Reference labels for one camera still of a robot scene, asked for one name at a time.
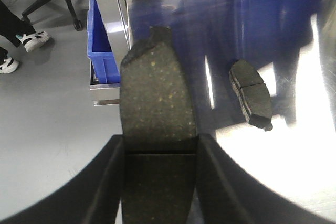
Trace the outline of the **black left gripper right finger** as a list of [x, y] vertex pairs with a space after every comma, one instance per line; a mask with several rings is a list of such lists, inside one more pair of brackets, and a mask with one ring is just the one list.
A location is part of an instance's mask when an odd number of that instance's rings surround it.
[[254, 179], [209, 134], [198, 136], [196, 159], [205, 223], [329, 223]]

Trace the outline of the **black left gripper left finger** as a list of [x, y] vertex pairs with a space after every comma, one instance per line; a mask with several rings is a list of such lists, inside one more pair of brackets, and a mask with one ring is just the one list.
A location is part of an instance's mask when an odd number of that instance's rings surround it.
[[114, 135], [54, 193], [2, 223], [115, 223], [124, 181], [124, 142]]

